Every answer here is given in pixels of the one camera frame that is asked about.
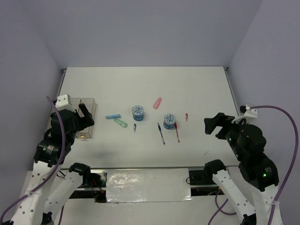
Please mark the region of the red pen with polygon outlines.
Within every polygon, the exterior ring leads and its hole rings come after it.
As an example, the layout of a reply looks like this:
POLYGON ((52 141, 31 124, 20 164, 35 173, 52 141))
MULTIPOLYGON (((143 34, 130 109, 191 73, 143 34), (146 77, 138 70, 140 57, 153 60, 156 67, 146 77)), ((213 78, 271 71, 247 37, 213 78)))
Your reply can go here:
POLYGON ((175 131, 176 131, 176 136, 177 136, 177 141, 180 143, 180 137, 179 137, 179 132, 178 132, 178 126, 177 123, 174 124, 175 131))

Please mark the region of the blue pen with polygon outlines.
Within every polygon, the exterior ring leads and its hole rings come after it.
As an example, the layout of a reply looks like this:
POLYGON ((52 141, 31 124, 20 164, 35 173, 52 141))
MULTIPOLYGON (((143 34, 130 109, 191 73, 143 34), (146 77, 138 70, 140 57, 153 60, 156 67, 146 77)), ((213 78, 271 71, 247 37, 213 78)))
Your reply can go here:
POLYGON ((159 132, 160 132, 160 135, 161 135, 161 139, 162 139, 162 142, 163 142, 163 145, 165 145, 165 139, 163 137, 163 133, 162 133, 162 129, 161 129, 161 126, 159 123, 157 123, 157 127, 159 129, 159 132))

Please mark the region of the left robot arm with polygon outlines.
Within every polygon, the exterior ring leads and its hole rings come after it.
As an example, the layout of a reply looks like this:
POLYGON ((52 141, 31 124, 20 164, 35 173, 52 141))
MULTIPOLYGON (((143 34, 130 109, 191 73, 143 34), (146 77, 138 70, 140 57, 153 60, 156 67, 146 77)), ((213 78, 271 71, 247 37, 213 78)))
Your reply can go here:
POLYGON ((76 134, 95 124, 92 114, 84 103, 79 104, 83 116, 71 104, 54 103, 54 112, 50 115, 51 126, 37 145, 34 155, 32 175, 24 196, 20 197, 7 209, 7 213, 15 205, 19 205, 16 213, 2 225, 49 225, 53 223, 58 212, 63 209, 71 194, 79 186, 86 187, 92 181, 90 167, 82 163, 74 163, 59 187, 50 192, 54 179, 71 151, 76 134))

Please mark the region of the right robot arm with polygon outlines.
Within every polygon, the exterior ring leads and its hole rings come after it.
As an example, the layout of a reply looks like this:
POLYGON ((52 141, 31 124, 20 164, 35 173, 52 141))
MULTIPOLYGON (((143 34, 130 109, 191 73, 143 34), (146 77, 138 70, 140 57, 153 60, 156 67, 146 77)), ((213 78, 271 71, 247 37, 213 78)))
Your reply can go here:
POLYGON ((226 140, 239 161, 239 170, 249 185, 253 202, 239 190, 230 173, 219 159, 204 166, 204 179, 217 184, 233 206, 242 225, 281 225, 283 220, 276 194, 279 190, 278 170, 264 154, 266 139, 261 129, 219 112, 213 118, 205 118, 205 133, 210 135, 216 127, 221 130, 216 138, 226 140))

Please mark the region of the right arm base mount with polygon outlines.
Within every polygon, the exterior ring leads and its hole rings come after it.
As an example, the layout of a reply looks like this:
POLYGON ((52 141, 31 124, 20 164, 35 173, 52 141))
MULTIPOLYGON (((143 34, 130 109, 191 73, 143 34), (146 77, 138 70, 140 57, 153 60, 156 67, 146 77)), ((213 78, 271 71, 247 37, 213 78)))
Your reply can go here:
POLYGON ((216 195, 218 185, 214 183, 204 170, 189 170, 186 183, 190 186, 191 196, 216 195))

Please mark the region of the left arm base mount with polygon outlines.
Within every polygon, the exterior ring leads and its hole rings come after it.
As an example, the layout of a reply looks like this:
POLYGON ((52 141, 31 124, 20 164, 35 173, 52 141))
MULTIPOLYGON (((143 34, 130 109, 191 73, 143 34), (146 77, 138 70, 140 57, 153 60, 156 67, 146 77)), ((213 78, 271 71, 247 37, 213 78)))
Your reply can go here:
POLYGON ((69 199, 90 199, 96 203, 106 203, 106 172, 91 172, 87 181, 79 186, 69 199))

